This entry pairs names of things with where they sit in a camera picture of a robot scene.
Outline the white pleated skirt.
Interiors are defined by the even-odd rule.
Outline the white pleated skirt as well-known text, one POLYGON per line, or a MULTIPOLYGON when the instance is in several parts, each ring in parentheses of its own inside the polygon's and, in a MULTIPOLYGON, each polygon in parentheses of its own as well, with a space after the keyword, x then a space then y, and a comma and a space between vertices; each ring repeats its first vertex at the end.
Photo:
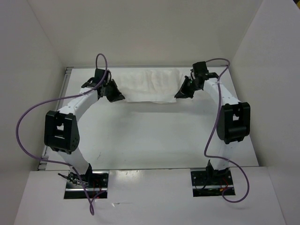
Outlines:
POLYGON ((175 103, 184 75, 176 68, 143 69, 114 74, 113 79, 127 102, 175 103))

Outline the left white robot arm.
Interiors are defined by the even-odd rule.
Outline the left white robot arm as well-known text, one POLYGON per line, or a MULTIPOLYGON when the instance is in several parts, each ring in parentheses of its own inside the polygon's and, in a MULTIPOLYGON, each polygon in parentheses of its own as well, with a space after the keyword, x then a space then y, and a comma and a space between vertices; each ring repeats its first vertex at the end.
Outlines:
POLYGON ((49 111, 45 116, 44 143, 57 152, 69 166, 70 174, 66 177, 73 184, 89 187, 99 181, 93 173, 80 149, 78 121, 84 113, 100 98, 109 102, 124 100, 112 79, 109 70, 95 70, 95 75, 85 82, 79 93, 67 105, 57 111, 49 111))

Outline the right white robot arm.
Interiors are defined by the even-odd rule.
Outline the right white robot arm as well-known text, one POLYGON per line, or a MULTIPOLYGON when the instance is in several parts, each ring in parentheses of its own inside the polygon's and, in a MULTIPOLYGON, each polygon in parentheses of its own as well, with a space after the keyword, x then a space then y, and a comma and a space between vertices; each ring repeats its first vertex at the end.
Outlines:
POLYGON ((204 147, 204 156, 209 160, 205 178, 210 184, 217 184, 228 174, 234 147, 250 133, 250 104, 238 100, 221 83, 223 74, 210 72, 205 61, 196 62, 174 96, 176 99, 193 98, 196 91, 203 90, 217 104, 216 120, 204 147), (214 135, 221 141, 221 148, 218 154, 209 155, 208 148, 214 135))

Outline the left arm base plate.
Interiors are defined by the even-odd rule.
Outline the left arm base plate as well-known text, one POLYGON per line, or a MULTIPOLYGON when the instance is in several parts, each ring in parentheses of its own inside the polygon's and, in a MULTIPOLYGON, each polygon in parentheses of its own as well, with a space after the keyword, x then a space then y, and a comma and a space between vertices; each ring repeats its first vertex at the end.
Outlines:
MULTIPOLYGON (((84 189, 76 174, 70 172, 67 176, 62 175, 61 173, 58 175, 67 180, 64 199, 86 199, 84 189)), ((106 199, 108 181, 108 171, 93 171, 93 181, 90 182, 88 182, 86 179, 83 179, 83 183, 89 198, 93 199, 96 197, 97 199, 106 199)))

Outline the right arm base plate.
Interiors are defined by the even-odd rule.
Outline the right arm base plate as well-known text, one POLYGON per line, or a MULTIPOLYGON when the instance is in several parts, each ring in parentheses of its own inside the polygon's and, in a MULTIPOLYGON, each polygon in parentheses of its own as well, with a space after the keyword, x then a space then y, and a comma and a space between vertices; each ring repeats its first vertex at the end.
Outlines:
POLYGON ((193 197, 212 197, 235 195, 233 180, 231 172, 227 171, 225 174, 211 178, 204 169, 191 170, 191 182, 193 197))

